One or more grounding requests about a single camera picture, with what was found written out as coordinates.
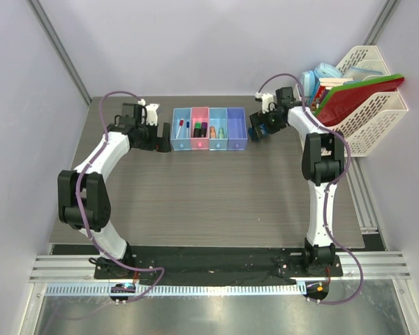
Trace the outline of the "blue round tape dispenser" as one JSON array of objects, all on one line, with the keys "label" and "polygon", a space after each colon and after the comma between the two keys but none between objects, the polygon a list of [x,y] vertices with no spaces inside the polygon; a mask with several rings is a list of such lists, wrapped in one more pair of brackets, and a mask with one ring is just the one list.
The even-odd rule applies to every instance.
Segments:
[{"label": "blue round tape dispenser", "polygon": [[260,124],[259,126],[252,126],[248,128],[248,135],[253,142],[259,142],[264,137],[269,135],[265,124]]}]

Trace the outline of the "light blue drawer box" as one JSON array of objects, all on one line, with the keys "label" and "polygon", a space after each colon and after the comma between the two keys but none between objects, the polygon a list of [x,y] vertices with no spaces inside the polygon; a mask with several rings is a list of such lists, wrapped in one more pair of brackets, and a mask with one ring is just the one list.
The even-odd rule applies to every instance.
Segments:
[{"label": "light blue drawer box", "polygon": [[170,143],[175,151],[191,151],[191,108],[175,108],[172,113]]},{"label": "light blue drawer box", "polygon": [[[214,126],[216,129],[217,139],[210,139],[209,133],[209,149],[211,151],[226,151],[228,148],[228,119],[226,107],[211,107],[209,109],[209,130]],[[225,138],[219,139],[219,128],[223,127]]]}]

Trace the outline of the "red whiteboard marker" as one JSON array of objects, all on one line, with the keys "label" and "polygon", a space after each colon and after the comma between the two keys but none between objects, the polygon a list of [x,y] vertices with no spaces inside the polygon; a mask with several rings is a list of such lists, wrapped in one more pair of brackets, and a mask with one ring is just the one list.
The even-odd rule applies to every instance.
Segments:
[{"label": "red whiteboard marker", "polygon": [[176,132],[175,139],[179,139],[183,125],[184,125],[184,120],[180,119],[179,123],[178,123],[178,126],[177,126],[177,132]]}]

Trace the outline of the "purple plastic drawer box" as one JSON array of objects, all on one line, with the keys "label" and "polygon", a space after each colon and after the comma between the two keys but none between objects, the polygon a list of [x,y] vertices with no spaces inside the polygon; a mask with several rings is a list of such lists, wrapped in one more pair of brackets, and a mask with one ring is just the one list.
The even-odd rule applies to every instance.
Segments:
[{"label": "purple plastic drawer box", "polygon": [[248,134],[245,111],[242,107],[227,109],[228,151],[243,151],[247,147]]}]

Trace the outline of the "green capped black highlighter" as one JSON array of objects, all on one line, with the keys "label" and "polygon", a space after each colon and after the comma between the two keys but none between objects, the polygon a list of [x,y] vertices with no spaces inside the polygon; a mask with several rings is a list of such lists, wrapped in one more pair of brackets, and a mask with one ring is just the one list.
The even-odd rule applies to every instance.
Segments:
[{"label": "green capped black highlighter", "polygon": [[194,124],[193,137],[194,138],[200,138],[201,137],[201,123],[200,122],[196,122]]}]

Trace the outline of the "purple capped black highlighter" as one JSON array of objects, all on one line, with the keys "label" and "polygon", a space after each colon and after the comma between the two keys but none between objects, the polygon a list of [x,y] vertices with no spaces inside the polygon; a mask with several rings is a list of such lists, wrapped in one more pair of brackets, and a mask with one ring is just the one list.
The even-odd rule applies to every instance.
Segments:
[{"label": "purple capped black highlighter", "polygon": [[202,122],[201,123],[201,126],[200,126],[200,136],[201,137],[207,137],[207,127],[208,127],[207,122]]}]

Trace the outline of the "pink plastic drawer box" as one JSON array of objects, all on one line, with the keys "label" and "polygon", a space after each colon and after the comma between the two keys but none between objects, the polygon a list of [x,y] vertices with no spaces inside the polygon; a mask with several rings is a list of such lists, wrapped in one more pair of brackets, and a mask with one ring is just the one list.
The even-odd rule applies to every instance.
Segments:
[{"label": "pink plastic drawer box", "polygon": [[[196,122],[207,122],[207,137],[194,138],[193,130]],[[191,108],[191,149],[192,150],[208,150],[209,149],[209,108],[193,107]]]}]

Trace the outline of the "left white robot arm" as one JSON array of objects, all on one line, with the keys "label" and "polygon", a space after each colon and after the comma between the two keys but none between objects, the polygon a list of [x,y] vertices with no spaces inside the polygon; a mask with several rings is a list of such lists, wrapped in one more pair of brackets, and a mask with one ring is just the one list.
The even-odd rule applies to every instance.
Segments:
[{"label": "left white robot arm", "polygon": [[59,220],[84,234],[100,253],[98,263],[110,264],[119,278],[128,278],[135,260],[130,244],[110,221],[111,204],[106,180],[131,149],[157,146],[159,105],[128,104],[131,113],[116,116],[104,126],[101,141],[88,157],[57,178]]}]

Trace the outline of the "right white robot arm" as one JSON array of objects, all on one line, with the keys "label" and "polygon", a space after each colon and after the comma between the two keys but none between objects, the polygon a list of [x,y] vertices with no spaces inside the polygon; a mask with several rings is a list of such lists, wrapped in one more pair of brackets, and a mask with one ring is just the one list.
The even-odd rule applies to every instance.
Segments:
[{"label": "right white robot arm", "polygon": [[247,205],[247,197],[261,200],[264,194],[277,195],[281,178],[271,174],[271,156],[254,158],[248,177],[236,181],[246,165],[231,157],[244,151],[247,142],[262,140],[287,127],[304,138],[302,176],[310,194],[310,218],[301,255],[280,258],[281,274],[287,276],[327,276],[336,266],[333,238],[333,201],[337,182],[345,168],[344,140],[326,129],[290,87],[256,97],[261,109],[250,116],[242,107],[181,107],[174,109],[172,121],[163,127],[158,151],[174,150],[195,157],[188,162],[180,156],[173,164],[172,179],[180,172],[186,184],[200,187],[219,198],[233,196],[227,207],[235,214]]}]

